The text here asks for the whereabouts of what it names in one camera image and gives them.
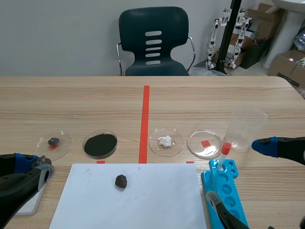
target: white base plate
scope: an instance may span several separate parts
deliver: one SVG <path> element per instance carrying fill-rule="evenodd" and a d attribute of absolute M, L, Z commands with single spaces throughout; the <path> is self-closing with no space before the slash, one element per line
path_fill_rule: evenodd
<path fill-rule="evenodd" d="M 50 225 L 67 228 L 206 229 L 196 166 L 73 164 Z"/>

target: plastic beaker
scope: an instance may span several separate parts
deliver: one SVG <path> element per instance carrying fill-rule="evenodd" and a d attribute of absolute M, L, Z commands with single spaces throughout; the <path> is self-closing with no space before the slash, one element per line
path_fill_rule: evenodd
<path fill-rule="evenodd" d="M 268 115 L 255 107 L 236 107 L 224 136 L 235 149 L 248 149 L 260 129 L 267 123 Z"/>

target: chair metal leg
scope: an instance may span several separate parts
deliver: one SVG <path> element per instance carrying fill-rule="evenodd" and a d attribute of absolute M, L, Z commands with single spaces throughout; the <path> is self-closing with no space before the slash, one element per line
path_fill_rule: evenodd
<path fill-rule="evenodd" d="M 121 45 L 121 43 L 118 43 L 116 45 L 116 51 L 118 52 L 118 58 L 119 58 L 119 66 L 120 66 L 120 74 L 121 76 L 123 75 L 122 73 L 122 65 L 121 65 L 121 58 L 120 58 L 120 52 L 119 52 L 119 46 Z"/>
<path fill-rule="evenodd" d="M 193 42 L 193 39 L 191 38 L 191 37 L 187 37 L 188 39 L 190 39 L 191 40 L 191 44 L 192 44 L 192 48 L 193 48 L 193 61 L 192 61 L 192 63 L 191 63 L 191 65 L 190 65 L 190 67 L 188 68 L 188 69 L 186 69 L 187 71 L 189 71 L 190 70 L 190 68 L 191 68 L 191 66 L 192 66 L 192 64 L 194 63 L 194 61 L 195 61 L 195 58 L 196 58 L 196 51 L 195 51 L 195 46 L 194 46 L 194 42 Z"/>

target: blue test tube rack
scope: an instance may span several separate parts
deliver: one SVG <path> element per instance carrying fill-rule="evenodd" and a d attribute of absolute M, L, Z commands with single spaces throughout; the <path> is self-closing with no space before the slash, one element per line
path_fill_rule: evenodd
<path fill-rule="evenodd" d="M 204 192 L 215 191 L 223 201 L 227 210 L 243 222 L 247 227 L 247 219 L 244 215 L 242 203 L 240 202 L 234 179 L 238 177 L 238 170 L 233 160 L 226 159 L 223 163 L 223 170 L 218 171 L 219 159 L 212 159 L 209 162 L 210 170 L 201 173 Z M 223 229 L 215 210 L 210 203 L 207 203 L 210 221 L 213 229 Z"/>

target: small red square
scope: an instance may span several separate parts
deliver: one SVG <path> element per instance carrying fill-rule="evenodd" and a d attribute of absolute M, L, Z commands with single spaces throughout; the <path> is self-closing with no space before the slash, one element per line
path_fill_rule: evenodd
<path fill-rule="evenodd" d="M 202 141 L 201 144 L 202 144 L 203 147 L 208 147 L 208 146 L 211 145 L 208 140 Z"/>

